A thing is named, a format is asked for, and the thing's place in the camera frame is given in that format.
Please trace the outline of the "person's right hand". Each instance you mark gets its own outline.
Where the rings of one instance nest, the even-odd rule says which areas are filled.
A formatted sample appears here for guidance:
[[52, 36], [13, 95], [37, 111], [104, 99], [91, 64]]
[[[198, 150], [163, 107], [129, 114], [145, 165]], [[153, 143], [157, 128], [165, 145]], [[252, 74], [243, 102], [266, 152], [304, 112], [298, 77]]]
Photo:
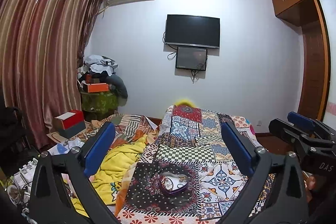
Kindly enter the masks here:
[[310, 202], [312, 199], [312, 192], [315, 189], [316, 182], [317, 180], [314, 175], [309, 176], [305, 182], [305, 192], [306, 192], [307, 202]]

